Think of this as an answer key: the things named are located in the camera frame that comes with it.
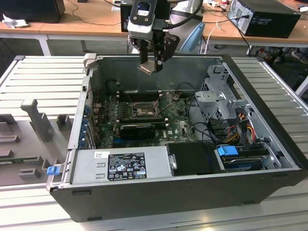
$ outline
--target wooden desk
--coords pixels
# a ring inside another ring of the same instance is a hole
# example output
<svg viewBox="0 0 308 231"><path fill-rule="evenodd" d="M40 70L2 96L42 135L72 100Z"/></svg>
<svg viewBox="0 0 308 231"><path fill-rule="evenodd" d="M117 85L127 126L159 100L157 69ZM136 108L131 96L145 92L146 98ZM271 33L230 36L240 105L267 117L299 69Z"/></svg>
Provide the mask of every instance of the wooden desk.
<svg viewBox="0 0 308 231"><path fill-rule="evenodd" d="M48 35L86 35L86 36L126 36L121 32L120 12L111 11L112 5L103 0L90 0L87 3L79 3L76 0L64 0L65 13L57 24L45 23L40 29L41 34ZM92 25L106 24L114 26Z"/></svg>
<svg viewBox="0 0 308 231"><path fill-rule="evenodd" d="M281 0L293 6L299 4L292 0ZM44 55L51 55L47 40L67 39L81 40L83 50L86 50L85 40L98 41L125 41L127 33L121 32L120 12L111 11L111 5L103 0L90 0L87 3L78 3L76 0L64 0L65 14L58 24L30 23L29 27L11 29L0 24L1 38L37 39L40 42ZM116 24L115 26L98 26L95 24ZM219 12L206 12L204 22L216 22L226 19ZM212 44L246 45L238 30L231 22L219 24L222 30L215 30L210 38ZM216 24L206 24L203 35L207 38ZM246 37L251 46L278 46L278 47L307 47L308 46L308 20L299 20L289 38L262 38Z"/></svg>
<svg viewBox="0 0 308 231"><path fill-rule="evenodd" d="M292 0L281 0L283 4L289 5L294 9L297 8L298 2ZM222 16L219 12L206 12L203 16L204 22L216 22L226 20L227 17ZM210 38L210 43L213 44L231 44L231 45L245 45L239 31L233 25L232 22L220 23L219 26L222 28L216 29ZM207 38L209 33L216 24L205 24L205 30L203 35ZM300 19L294 27L289 38L265 38L265 37L245 37L245 39L252 46L280 46L280 47L307 47L308 46L308 20Z"/></svg>
<svg viewBox="0 0 308 231"><path fill-rule="evenodd" d="M0 23L0 33L39 34L39 30L44 23L30 23L29 25L30 26L12 29L7 27L4 23Z"/></svg>

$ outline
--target power supply label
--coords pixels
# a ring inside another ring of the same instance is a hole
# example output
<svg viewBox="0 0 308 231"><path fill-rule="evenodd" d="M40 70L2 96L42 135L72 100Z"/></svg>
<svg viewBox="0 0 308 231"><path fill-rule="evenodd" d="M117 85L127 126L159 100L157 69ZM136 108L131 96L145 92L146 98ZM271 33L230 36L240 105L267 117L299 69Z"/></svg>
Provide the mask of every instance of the power supply label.
<svg viewBox="0 0 308 231"><path fill-rule="evenodd" d="M134 180L146 178L144 153L108 155L108 180Z"/></svg>

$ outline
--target circuit board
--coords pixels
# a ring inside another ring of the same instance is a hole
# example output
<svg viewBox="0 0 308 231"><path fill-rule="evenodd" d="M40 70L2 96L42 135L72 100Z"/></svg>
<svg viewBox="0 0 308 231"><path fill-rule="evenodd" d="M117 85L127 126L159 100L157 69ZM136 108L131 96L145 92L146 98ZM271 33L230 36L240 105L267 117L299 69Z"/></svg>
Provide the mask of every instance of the circuit board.
<svg viewBox="0 0 308 231"><path fill-rule="evenodd" d="M186 117L187 100L175 101L172 100L173 96L174 93L168 93L154 102L120 102L117 97L109 96L102 103L103 122L97 123L100 148L164 146L169 142L196 141L194 130ZM134 119L137 124L156 125L155 136L152 139L123 140L120 136L121 126L127 125L127 121L132 124Z"/></svg>

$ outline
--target motherboard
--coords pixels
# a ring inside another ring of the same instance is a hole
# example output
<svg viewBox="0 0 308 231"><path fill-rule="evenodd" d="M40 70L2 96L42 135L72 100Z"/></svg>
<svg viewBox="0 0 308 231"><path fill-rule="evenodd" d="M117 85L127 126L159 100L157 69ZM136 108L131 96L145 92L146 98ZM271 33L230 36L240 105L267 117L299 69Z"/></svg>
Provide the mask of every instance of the motherboard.
<svg viewBox="0 0 308 231"><path fill-rule="evenodd" d="M128 101L108 96L96 106L95 126L100 148L164 146L197 141L187 119L187 98L165 92L153 101Z"/></svg>

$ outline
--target blue latch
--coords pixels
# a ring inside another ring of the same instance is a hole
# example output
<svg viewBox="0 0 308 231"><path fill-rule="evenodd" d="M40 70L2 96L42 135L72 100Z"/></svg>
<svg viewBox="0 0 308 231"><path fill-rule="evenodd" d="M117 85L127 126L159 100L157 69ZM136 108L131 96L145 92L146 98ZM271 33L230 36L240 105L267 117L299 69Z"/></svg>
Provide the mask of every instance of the blue latch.
<svg viewBox="0 0 308 231"><path fill-rule="evenodd" d="M235 146L221 146L219 148L217 148L217 151L219 153L220 156L224 155L238 155L239 153L236 150Z"/></svg>
<svg viewBox="0 0 308 231"><path fill-rule="evenodd" d="M57 176L60 174L60 166L50 166L47 169L47 176Z"/></svg>

